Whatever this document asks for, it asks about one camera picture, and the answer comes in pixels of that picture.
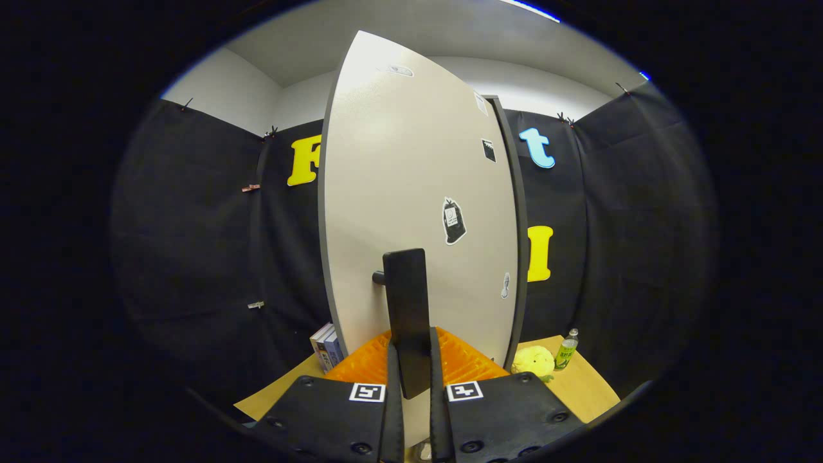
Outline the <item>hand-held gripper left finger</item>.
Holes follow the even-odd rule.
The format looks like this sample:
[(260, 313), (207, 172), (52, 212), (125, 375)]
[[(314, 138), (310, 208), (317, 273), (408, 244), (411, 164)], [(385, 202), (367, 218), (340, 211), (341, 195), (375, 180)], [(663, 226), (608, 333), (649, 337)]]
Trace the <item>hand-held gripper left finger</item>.
[(403, 462), (402, 372), (388, 332), (383, 383), (298, 376), (251, 427), (251, 437), (285, 462)]

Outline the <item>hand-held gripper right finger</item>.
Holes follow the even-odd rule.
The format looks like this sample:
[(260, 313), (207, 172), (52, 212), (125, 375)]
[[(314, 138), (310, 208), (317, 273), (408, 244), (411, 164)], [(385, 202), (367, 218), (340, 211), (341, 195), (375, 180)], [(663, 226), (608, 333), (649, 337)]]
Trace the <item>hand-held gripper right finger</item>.
[(586, 425), (532, 372), (447, 384), (430, 328), (430, 443), (435, 462), (538, 462)]

